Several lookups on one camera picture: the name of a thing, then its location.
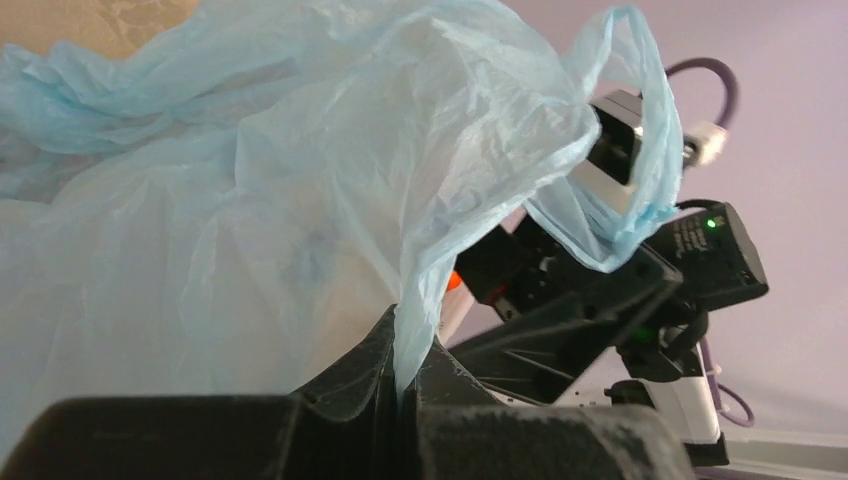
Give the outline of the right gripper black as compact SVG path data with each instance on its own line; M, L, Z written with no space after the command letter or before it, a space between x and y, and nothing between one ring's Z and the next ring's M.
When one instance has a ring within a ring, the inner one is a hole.
M535 221L495 227L455 271L501 325L451 347L484 387L554 403L608 348L626 343L683 282L646 244L611 273L581 264Z

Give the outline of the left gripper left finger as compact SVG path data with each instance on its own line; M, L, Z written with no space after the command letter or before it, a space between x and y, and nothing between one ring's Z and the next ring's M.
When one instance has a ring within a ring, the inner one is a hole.
M88 397L47 408L5 479L383 479L394 313L288 395Z

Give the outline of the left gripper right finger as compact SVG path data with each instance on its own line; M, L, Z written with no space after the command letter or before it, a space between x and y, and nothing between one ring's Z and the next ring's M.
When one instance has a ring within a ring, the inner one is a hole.
M440 344L404 396L403 479L692 479L678 437L643 406L513 407Z

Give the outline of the orange fake fruit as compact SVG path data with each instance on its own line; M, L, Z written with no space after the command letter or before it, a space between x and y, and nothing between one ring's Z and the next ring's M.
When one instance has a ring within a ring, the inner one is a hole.
M450 277L449 277L449 281L448 281L446 290L452 291L452 290L458 288L461 284L462 284L462 279L461 279L460 275L456 271L453 271L451 273Z

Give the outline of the light blue printed plastic bag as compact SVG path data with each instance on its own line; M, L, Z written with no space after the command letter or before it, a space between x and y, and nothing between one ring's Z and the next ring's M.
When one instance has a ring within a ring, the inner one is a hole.
M620 215L568 178L642 100ZM565 55L496 1L206 1L125 60L1 53L1 451L82 396L285 394L389 307L407 385L456 256L525 208L610 272L674 213L642 13Z

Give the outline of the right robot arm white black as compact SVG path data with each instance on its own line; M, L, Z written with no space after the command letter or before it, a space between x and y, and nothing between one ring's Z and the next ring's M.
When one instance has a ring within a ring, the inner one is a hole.
M731 204L693 199L679 208L610 273L583 266L531 218L495 228L455 269L501 323L452 355L488 390L519 403L650 407L692 465L727 465L709 315L769 286Z

